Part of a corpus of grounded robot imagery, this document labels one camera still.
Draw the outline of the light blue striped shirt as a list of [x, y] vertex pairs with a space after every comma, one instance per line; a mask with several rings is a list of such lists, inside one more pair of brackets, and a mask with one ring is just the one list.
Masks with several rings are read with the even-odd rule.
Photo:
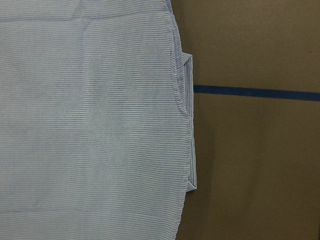
[[1, 239], [174, 240], [196, 187], [169, 0], [1, 1]]

